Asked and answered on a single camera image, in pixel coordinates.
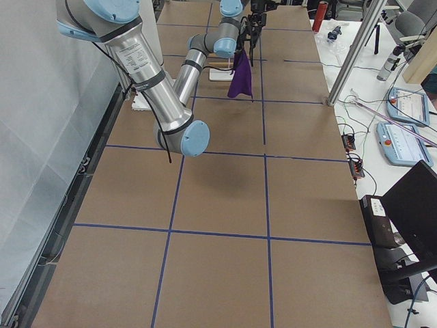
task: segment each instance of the chair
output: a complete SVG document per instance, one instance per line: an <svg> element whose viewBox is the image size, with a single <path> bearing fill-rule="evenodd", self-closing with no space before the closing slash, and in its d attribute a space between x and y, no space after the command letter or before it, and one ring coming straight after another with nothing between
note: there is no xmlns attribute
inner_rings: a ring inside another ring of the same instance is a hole
<svg viewBox="0 0 437 328"><path fill-rule="evenodd" d="M337 3L341 3L342 5L345 6L337 9L337 12L335 13L335 18L338 16L340 12L345 10L351 12L361 12L364 17L365 12L370 5L370 2L371 0L337 0Z"/></svg>
<svg viewBox="0 0 437 328"><path fill-rule="evenodd" d="M387 24L395 21L400 33L399 41L406 45L413 55L420 50L437 25L437 1L414 0L405 12L396 12L393 17L384 17Z"/></svg>
<svg viewBox="0 0 437 328"><path fill-rule="evenodd" d="M414 0L405 12L397 15L396 29L404 36L428 36L437 25L437 1Z"/></svg>

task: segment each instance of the black strap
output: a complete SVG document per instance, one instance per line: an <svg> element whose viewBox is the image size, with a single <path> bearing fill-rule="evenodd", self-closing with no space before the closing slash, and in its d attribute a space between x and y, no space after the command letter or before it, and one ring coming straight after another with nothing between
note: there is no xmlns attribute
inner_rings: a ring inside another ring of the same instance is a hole
<svg viewBox="0 0 437 328"><path fill-rule="evenodd" d="M181 125L178 128L175 128L174 130L171 131L163 131L164 135L174 135L175 133L178 133L182 130L184 130L188 125L190 125L194 120L194 115L191 115L191 117L188 119L188 121L186 121L185 123L183 123L183 125Z"/></svg>
<svg viewBox="0 0 437 328"><path fill-rule="evenodd" d="M82 24L80 24L80 22L77 21L77 19L75 19L75 17L73 16L73 13L71 13L70 10L70 6L68 5L68 0L65 1L66 2L66 9L67 9L67 13L70 15L70 18L73 20L73 22L80 27L81 29L83 29L85 32L90 33L90 34L94 34L94 31L92 31L91 29L87 29L85 26L83 26Z"/></svg>
<svg viewBox="0 0 437 328"><path fill-rule="evenodd" d="M240 22L236 19L231 18L231 17L223 17L221 19L220 24L223 24L223 23L231 24L231 25L235 26L237 29L240 29L240 27L241 27Z"/></svg>
<svg viewBox="0 0 437 328"><path fill-rule="evenodd" d="M193 60L186 60L186 61L184 61L184 63L182 64L182 66L183 65L189 65L189 66L192 66L192 67L194 67L194 68L196 68L199 72L201 72L202 70L203 70L203 68L202 68L202 66L200 66L198 63L196 63L195 61L193 61Z"/></svg>
<svg viewBox="0 0 437 328"><path fill-rule="evenodd" d="M148 79L147 81L138 83L135 85L135 89L137 91L146 91L152 87L154 87L155 85L158 85L163 79L165 79L165 72L164 70L161 70L157 75L155 75L154 77Z"/></svg>
<svg viewBox="0 0 437 328"><path fill-rule="evenodd" d="M136 17L136 19L134 19L133 21L121 26L119 29L116 29L115 31L112 31L111 33L108 33L105 36L100 37L100 39L102 40L103 43L114 39L116 36L120 36L123 33L126 33L127 31L129 31L130 29L133 29L135 26L137 26L139 23L142 23L143 20L141 19L140 16Z"/></svg>

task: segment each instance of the label sticker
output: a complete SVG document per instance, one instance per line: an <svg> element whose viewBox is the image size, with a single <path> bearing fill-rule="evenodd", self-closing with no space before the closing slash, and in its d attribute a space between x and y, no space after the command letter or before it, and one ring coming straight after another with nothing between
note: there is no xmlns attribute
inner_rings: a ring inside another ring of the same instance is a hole
<svg viewBox="0 0 437 328"><path fill-rule="evenodd" d="M376 217L385 217L385 210L384 207L382 207L380 200L372 198L370 202L373 215L375 215Z"/></svg>
<svg viewBox="0 0 437 328"><path fill-rule="evenodd" d="M117 56L129 74L138 73L149 63L144 48L138 42L118 51Z"/></svg>

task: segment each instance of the gray office chair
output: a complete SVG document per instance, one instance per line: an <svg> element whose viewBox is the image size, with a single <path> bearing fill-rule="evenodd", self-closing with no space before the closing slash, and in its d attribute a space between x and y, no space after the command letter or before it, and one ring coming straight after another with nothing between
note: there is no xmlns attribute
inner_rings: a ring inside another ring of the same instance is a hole
<svg viewBox="0 0 437 328"><path fill-rule="evenodd" d="M428 35L437 25L436 11L437 0L414 0L405 12L397 16L396 29L405 37Z"/></svg>
<svg viewBox="0 0 437 328"><path fill-rule="evenodd" d="M340 8L337 7L335 17L337 17L338 14L344 10L361 12L364 17L367 8L370 6L370 2L371 0L337 0L337 3L341 3L344 6Z"/></svg>

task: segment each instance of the light blue joint cap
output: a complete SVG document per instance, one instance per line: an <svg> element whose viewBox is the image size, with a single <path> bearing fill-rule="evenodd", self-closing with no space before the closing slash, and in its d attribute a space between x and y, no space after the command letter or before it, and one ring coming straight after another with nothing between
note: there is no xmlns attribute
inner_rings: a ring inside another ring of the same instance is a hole
<svg viewBox="0 0 437 328"><path fill-rule="evenodd" d="M243 11L240 0L221 0L220 12L224 17L235 17Z"/></svg>
<svg viewBox="0 0 437 328"><path fill-rule="evenodd" d="M210 141L210 129L205 122L200 120L191 123L185 129L180 142L180 149L185 156L199 156L208 147Z"/></svg>
<svg viewBox="0 0 437 328"><path fill-rule="evenodd" d="M57 29L63 36L69 36L70 38L75 38L84 41L100 42L100 39L94 34L90 34L74 26L61 23L58 20L57 20Z"/></svg>
<svg viewBox="0 0 437 328"><path fill-rule="evenodd" d="M132 22L139 13L139 0L83 0L94 14L111 23Z"/></svg>
<svg viewBox="0 0 437 328"><path fill-rule="evenodd" d="M214 43L214 53L220 58L231 58L237 49L237 42L233 38L222 38Z"/></svg>

